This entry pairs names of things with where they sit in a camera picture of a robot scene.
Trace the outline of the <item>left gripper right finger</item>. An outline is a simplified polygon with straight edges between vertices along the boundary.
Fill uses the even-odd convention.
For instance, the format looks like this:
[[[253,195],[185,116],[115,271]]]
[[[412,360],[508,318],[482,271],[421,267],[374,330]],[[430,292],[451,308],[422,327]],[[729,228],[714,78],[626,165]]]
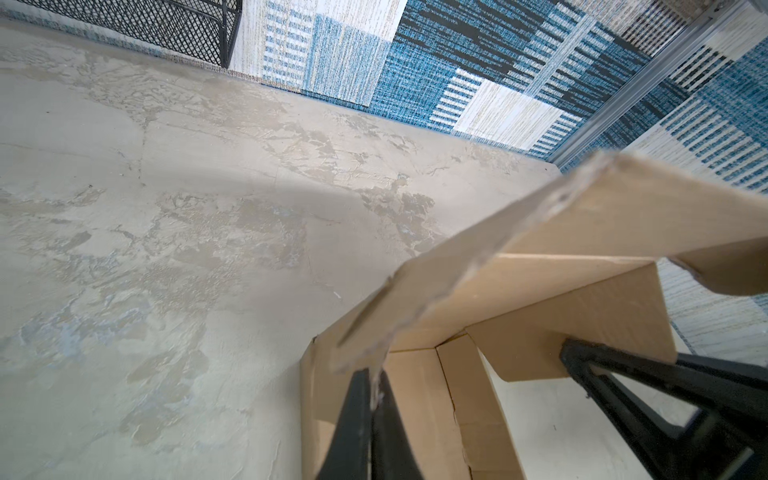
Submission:
[[[388,375],[379,375],[377,405],[372,416],[373,480],[423,480],[411,450]]]

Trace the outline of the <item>brown cardboard box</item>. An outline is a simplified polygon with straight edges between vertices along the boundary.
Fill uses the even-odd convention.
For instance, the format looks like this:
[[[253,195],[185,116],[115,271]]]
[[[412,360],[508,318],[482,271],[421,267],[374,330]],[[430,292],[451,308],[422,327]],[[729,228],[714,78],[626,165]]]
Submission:
[[[522,478],[491,376],[562,378],[568,338],[675,361],[660,258],[713,292],[764,293],[766,197],[600,152],[406,261],[302,357],[303,477],[368,369],[388,375],[426,478]]]

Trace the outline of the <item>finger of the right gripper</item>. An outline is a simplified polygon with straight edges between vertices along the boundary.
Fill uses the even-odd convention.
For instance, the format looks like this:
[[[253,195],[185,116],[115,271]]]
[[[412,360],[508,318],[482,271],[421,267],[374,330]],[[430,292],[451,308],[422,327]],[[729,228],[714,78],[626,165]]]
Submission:
[[[575,339],[560,360],[651,478],[766,478],[766,368],[683,353],[665,363]]]

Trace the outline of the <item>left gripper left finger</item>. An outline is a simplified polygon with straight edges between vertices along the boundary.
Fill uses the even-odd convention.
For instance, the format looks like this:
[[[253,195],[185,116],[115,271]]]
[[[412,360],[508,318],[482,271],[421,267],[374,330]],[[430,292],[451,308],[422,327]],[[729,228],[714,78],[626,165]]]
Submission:
[[[366,480],[372,429],[369,370],[356,371],[317,480]]]

